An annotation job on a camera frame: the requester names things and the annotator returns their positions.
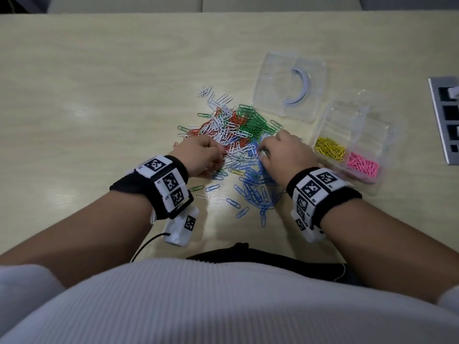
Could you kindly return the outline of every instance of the plastic box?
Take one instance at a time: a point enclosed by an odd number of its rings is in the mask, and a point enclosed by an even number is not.
[[[293,68],[304,72],[308,89],[299,102],[288,104],[285,101],[299,96],[304,84],[301,75],[293,72]],[[323,61],[270,52],[261,66],[252,105],[259,112],[312,123],[317,116],[325,80],[326,66]]]
[[[387,169],[396,162],[397,146],[404,127],[404,121],[395,113],[379,111],[373,104],[362,101],[333,101],[327,106],[310,145],[318,155],[319,161],[343,175],[343,178],[377,185],[382,182]],[[315,145],[319,137],[330,138],[344,146],[344,160],[337,161],[318,152]],[[351,153],[376,162],[379,165],[376,175],[370,176],[349,166]]]

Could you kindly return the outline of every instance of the silver metal panel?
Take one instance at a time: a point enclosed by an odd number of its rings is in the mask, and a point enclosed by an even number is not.
[[[458,101],[449,99],[448,92],[445,93],[445,89],[453,86],[459,86],[459,80],[455,76],[429,78],[445,160],[449,165],[459,165],[459,112],[456,114]]]

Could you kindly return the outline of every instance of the white ribbed shirt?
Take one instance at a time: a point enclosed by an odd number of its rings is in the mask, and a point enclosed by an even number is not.
[[[155,259],[65,290],[0,267],[0,343],[459,343],[459,288],[437,305],[254,263]]]

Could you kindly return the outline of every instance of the curved purple handle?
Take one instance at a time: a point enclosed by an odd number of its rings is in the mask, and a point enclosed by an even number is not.
[[[304,98],[304,96],[306,95],[307,91],[309,90],[309,76],[301,68],[299,68],[297,66],[294,67],[291,70],[300,75],[301,82],[303,83],[303,88],[301,89],[300,95],[298,95],[296,98],[290,99],[290,100],[288,100],[288,99],[284,100],[284,103],[287,103],[289,105],[293,105],[294,103],[299,103],[301,101],[301,99]]]

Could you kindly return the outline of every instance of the person's left hand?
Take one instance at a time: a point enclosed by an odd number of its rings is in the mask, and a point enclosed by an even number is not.
[[[225,149],[208,135],[198,135],[187,138],[169,153],[188,170],[188,175],[204,176],[206,170],[216,171],[223,165],[222,155]]]

